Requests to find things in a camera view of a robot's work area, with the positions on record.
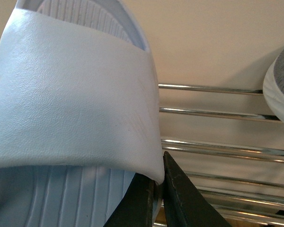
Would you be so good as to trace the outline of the right gripper camera black left finger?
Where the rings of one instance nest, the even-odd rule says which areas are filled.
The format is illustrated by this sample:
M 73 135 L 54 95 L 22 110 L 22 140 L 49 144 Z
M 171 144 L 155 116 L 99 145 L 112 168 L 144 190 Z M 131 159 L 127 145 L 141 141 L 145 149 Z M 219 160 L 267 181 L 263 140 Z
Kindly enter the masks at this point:
M 152 226 L 154 181 L 136 173 L 106 227 Z

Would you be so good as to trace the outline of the right gripper camera black right finger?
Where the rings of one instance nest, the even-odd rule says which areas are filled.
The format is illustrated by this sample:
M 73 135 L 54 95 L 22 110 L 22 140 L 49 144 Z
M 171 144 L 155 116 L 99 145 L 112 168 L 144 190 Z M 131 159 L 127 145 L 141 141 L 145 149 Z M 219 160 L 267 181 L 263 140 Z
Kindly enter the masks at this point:
M 229 227 L 173 157 L 164 152 L 164 211 L 168 227 Z

